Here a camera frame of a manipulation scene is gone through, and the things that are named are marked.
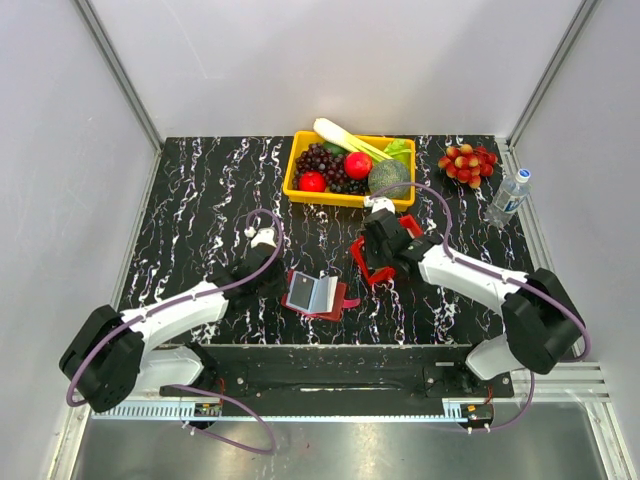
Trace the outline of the red plastic card bin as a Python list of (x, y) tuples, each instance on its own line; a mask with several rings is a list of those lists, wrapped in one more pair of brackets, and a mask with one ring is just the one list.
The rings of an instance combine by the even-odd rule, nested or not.
[(398, 217), (379, 210), (366, 216), (360, 236), (350, 247), (366, 283), (372, 287), (396, 277), (408, 277), (411, 266), (403, 254), (422, 234), (412, 215)]

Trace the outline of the black VIP credit card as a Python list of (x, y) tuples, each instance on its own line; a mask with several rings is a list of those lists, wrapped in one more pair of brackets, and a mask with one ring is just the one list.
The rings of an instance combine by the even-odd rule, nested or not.
[(295, 308), (308, 310), (311, 305), (315, 280), (305, 274), (295, 272), (290, 283), (287, 303)]

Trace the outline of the red card holder wallet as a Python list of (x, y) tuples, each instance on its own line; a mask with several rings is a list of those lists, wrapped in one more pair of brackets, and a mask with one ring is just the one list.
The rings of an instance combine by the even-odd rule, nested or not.
[(319, 278), (307, 275), (315, 280), (311, 305), (308, 310), (295, 308), (287, 303), (290, 283), (295, 272), (290, 270), (287, 277), (288, 290), (281, 299), (281, 305), (291, 311), (297, 312), (312, 319), (320, 319), (329, 322), (338, 323), (341, 321), (343, 313), (346, 310), (352, 310), (359, 307), (361, 300), (359, 298), (347, 297), (347, 284), (339, 282), (336, 276), (321, 276)]

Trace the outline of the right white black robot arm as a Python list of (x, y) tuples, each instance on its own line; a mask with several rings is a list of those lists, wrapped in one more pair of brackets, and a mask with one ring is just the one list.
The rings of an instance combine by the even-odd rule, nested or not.
[(385, 197), (364, 200), (366, 258), (379, 269), (412, 283), (443, 287), (499, 315), (504, 332), (473, 347), (455, 375), (457, 388), (480, 394), (494, 377), (518, 369), (547, 374), (580, 339), (583, 320), (557, 276), (539, 268), (531, 274), (499, 268), (463, 255), (401, 223)]

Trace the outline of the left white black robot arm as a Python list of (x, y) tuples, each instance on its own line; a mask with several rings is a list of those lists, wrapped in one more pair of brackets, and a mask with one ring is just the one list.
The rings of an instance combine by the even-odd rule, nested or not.
[(59, 360), (70, 382), (68, 404), (89, 404), (102, 413), (131, 395), (157, 393), (172, 384), (184, 384), (196, 395), (212, 391), (217, 372), (211, 357), (195, 346), (161, 346), (248, 309), (260, 296), (283, 294), (280, 235), (273, 227), (246, 232), (250, 243), (245, 255), (211, 281), (147, 307), (118, 312), (103, 305), (93, 310)]

